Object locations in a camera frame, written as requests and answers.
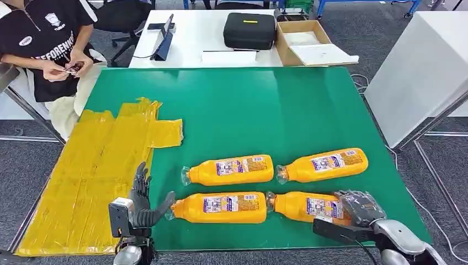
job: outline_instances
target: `robotic hand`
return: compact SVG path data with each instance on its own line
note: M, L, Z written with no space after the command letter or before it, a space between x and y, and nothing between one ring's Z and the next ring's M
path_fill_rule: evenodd
M357 226L336 225L315 219L314 233L348 243L374 241L385 265L446 265L437 251L421 241L408 227L387 219L369 193L349 190L336 192L335 196Z
M129 198L117 198L109 204L112 236L120 238L115 246L114 265L149 265L154 258L151 227L175 202L175 192L169 192L156 210L151 210L148 169L142 163L136 170Z

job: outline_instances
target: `yellow plastic sheet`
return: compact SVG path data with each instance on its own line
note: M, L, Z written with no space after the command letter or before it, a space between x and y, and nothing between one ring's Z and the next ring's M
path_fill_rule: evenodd
M149 147L177 146L182 121L157 121L159 102L124 103L119 115L85 110L52 172L16 255L102 255L114 252L108 204L127 197Z

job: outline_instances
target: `black case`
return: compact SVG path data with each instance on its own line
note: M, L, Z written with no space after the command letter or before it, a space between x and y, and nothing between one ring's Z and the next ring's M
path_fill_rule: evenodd
M275 17L230 13L224 26L224 44L234 49L269 50L276 38Z

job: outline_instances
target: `green table surface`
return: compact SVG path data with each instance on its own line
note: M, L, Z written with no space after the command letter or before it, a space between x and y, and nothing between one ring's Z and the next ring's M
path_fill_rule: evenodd
M392 158L344 67L107 69L86 108L110 110L138 97L163 102L160 120L183 119L181 146L155 149L152 207L175 190L177 199L194 193L268 190L330 193L367 190L388 218L431 242ZM359 147L368 169L356 176L320 182L288 182L205 187L180 182L183 166L206 160L268 154L274 165L316 153ZM338 247L312 232L312 225L269 213L262 224L192 224L161 220L152 236L160 251L253 250Z

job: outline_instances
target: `white pants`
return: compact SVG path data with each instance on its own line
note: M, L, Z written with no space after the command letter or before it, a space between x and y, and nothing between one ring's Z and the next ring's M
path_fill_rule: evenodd
M101 73L101 69L107 63L95 63L89 71L79 79L77 92L73 97L61 97L53 102L46 102L45 106L49 110L49 116L55 130L60 133L64 140L68 140L73 128L78 122L83 112L88 97Z

